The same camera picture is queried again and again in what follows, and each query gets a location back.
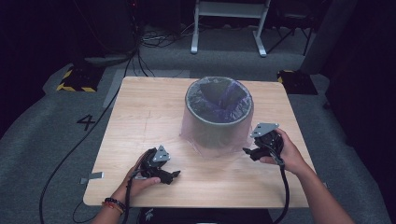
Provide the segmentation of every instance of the left hand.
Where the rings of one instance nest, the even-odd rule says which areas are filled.
[[[129,180],[132,172],[134,171],[134,168],[136,167],[136,165],[137,165],[137,162],[128,171],[127,175],[123,179],[120,186],[111,195],[112,198],[117,199],[118,201],[120,201],[122,203],[125,203],[125,194],[126,194],[126,187],[128,185],[128,180]],[[161,179],[159,177],[151,177],[151,178],[144,179],[144,180],[134,179],[134,180],[132,180],[132,188],[131,188],[130,197],[134,197],[134,196],[138,195],[144,189],[146,189],[152,185],[158,184],[160,182],[161,182]]]

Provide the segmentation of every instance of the gray cylindrical container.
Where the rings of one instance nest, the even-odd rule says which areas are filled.
[[[204,77],[190,85],[185,100],[181,136],[203,157],[218,157],[251,145],[253,100],[240,82]]]

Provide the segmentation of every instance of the bracelet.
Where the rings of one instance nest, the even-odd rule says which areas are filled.
[[[114,203],[114,204],[118,205],[119,208],[122,210],[122,213],[124,213],[124,212],[126,211],[126,206],[125,206],[125,204],[123,204],[122,202],[120,202],[120,201],[118,201],[118,200],[116,200],[116,199],[113,199],[113,198],[105,198],[105,202],[106,202],[106,203]]]
[[[107,207],[109,207],[111,209],[115,208],[115,209],[119,210],[119,212],[121,212],[121,214],[123,214],[122,209],[118,205],[116,205],[115,203],[102,202],[102,206],[107,206]]]

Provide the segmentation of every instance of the white stand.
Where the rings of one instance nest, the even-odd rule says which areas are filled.
[[[265,0],[264,4],[200,2],[200,0],[196,0],[191,53],[195,54],[198,52],[199,16],[221,16],[260,19],[259,29],[257,31],[253,31],[253,36],[256,40],[256,45],[259,49],[260,55],[262,57],[267,56],[260,35],[262,34],[262,27],[264,26],[264,21],[267,16],[270,3],[271,0]]]

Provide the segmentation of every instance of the table top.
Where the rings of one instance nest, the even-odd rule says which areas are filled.
[[[100,205],[110,196],[149,148],[163,145],[171,160],[167,172],[180,170],[171,185],[159,184],[134,197],[131,206],[280,208],[285,188],[279,167],[252,161],[241,149],[215,159],[202,158],[180,135],[185,94],[192,78],[126,77],[92,172],[104,178],[90,180],[84,195],[87,205]],[[253,97],[252,128],[259,122],[279,123],[300,149],[306,162],[313,163],[288,96],[277,82],[240,81]],[[286,172],[290,207],[307,207],[297,177]]]

